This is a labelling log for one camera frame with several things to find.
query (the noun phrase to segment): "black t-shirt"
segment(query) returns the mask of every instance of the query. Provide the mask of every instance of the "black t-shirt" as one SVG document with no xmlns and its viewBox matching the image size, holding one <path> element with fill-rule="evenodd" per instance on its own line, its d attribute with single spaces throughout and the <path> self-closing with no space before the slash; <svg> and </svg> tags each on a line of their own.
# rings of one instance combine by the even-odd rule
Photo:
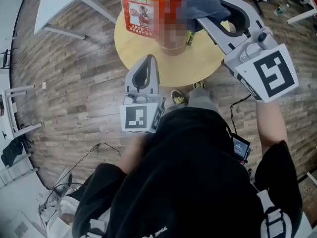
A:
<svg viewBox="0 0 317 238">
<path fill-rule="evenodd" d="M 79 204 L 73 236 L 111 207 L 104 237 L 260 237 L 263 208 L 246 169 L 232 156 L 222 117 L 183 108 L 164 116 L 131 174 L 99 165 Z M 272 146 L 256 171 L 256 185 L 293 222 L 302 216 L 297 176 L 284 141 Z"/>
</svg>

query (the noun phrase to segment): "chair leg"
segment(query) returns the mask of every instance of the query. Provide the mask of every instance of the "chair leg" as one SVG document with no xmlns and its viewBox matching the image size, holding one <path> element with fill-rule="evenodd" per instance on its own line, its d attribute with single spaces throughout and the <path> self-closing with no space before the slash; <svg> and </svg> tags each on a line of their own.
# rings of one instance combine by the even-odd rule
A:
<svg viewBox="0 0 317 238">
<path fill-rule="evenodd" d="M 252 0 L 254 2 L 254 4 L 256 5 L 256 7 L 258 8 L 259 10 L 259 15 L 262 16 L 263 15 L 263 11 L 259 5 L 259 2 L 257 0 Z"/>
</svg>

